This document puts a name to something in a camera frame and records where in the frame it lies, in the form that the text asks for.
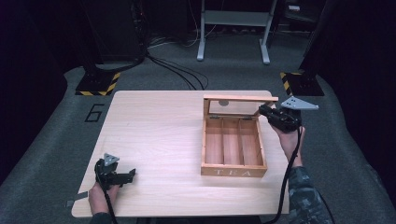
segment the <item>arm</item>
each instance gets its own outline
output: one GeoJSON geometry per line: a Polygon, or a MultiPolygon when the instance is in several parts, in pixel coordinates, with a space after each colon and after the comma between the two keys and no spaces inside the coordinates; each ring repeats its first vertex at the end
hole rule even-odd
{"type": "MultiPolygon", "coordinates": [[[[119,191],[120,186],[116,185],[111,187],[110,190],[107,191],[108,196],[110,197],[111,204],[114,204],[116,201],[117,193],[119,191]]],[[[105,198],[105,194],[103,193],[102,188],[99,183],[95,183],[93,187],[89,191],[92,219],[90,224],[110,224],[111,223],[111,215],[108,212],[108,206],[105,198]]]]}
{"type": "MultiPolygon", "coordinates": [[[[283,133],[273,127],[277,133],[280,145],[286,158],[290,161],[291,154],[297,146],[297,131],[283,133]]],[[[301,127],[301,141],[297,157],[292,165],[289,175],[289,196],[290,196],[290,224],[297,223],[332,223],[323,201],[320,199],[318,191],[314,188],[309,175],[303,167],[301,149],[303,146],[305,128],[301,127]]]]}

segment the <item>wooden crate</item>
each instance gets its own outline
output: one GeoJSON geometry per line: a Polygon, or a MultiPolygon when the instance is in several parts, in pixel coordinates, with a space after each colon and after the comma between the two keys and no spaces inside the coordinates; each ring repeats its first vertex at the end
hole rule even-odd
{"type": "Polygon", "coordinates": [[[277,97],[204,95],[201,175],[263,177],[259,106],[277,97]]]}

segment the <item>gray carpet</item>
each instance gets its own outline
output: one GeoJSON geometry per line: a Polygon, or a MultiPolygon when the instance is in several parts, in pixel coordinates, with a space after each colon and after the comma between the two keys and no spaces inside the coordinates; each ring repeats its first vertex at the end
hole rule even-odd
{"type": "MultiPolygon", "coordinates": [[[[283,102],[289,96],[279,73],[298,71],[307,39],[279,33],[269,50],[271,64],[264,65],[259,38],[234,35],[207,40],[203,62],[196,61],[198,43],[189,48],[167,44],[148,51],[204,74],[209,79],[208,90],[268,90],[283,102]]],[[[82,68],[64,75],[68,81],[64,99],[1,186],[0,223],[89,222],[72,217],[71,208],[64,204],[78,192],[113,94],[76,96],[75,87],[83,75],[82,68]],[[98,122],[84,122],[94,104],[103,104],[96,107],[103,114],[98,122]]],[[[395,223],[395,209],[350,137],[332,88],[320,77],[318,82],[325,96],[299,97],[319,105],[318,111],[303,112],[307,129],[304,164],[316,187],[337,223],[395,223]]],[[[188,89],[180,77],[145,60],[121,73],[115,91],[188,89]]],[[[136,218],[118,218],[118,222],[135,223],[136,218]]],[[[282,216],[278,223],[287,223],[287,217],[282,216]]]]}

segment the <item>hand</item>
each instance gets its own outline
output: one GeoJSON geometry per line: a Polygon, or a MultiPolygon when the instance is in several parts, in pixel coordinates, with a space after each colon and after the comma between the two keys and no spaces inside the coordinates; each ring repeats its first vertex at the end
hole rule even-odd
{"type": "MultiPolygon", "coordinates": [[[[282,146],[283,151],[285,152],[285,156],[290,161],[291,155],[294,151],[294,149],[297,146],[298,142],[298,134],[297,131],[291,132],[291,133],[283,133],[280,131],[278,128],[274,127],[271,125],[271,127],[274,129],[274,131],[277,133],[277,136],[279,137],[280,145],[282,146]]],[[[300,127],[300,133],[301,133],[301,138],[300,138],[300,146],[299,150],[297,152],[297,157],[294,160],[293,167],[296,166],[303,166],[303,160],[301,158],[301,150],[303,147],[303,141],[304,141],[304,136],[305,136],[305,127],[300,127]]]]}
{"type": "MultiPolygon", "coordinates": [[[[119,192],[120,185],[115,185],[111,187],[107,194],[110,197],[111,204],[116,201],[117,193],[119,192]]],[[[95,182],[93,187],[90,189],[88,194],[88,201],[90,202],[91,213],[95,215],[96,213],[108,213],[108,206],[103,193],[102,188],[98,182],[95,182]]]]}

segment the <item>yellow and black hazard tape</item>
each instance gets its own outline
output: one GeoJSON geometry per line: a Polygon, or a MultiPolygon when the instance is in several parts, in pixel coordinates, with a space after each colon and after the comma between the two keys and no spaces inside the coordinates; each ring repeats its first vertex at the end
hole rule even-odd
{"type": "Polygon", "coordinates": [[[280,73],[280,78],[282,78],[283,87],[285,88],[287,95],[293,95],[293,92],[291,91],[290,84],[288,82],[288,76],[291,76],[291,75],[300,76],[301,73],[280,73]]]}
{"type": "Polygon", "coordinates": [[[76,95],[110,95],[113,92],[114,88],[116,87],[117,81],[119,80],[120,73],[114,75],[113,79],[111,80],[110,85],[108,86],[106,91],[76,91],[76,95]]]}

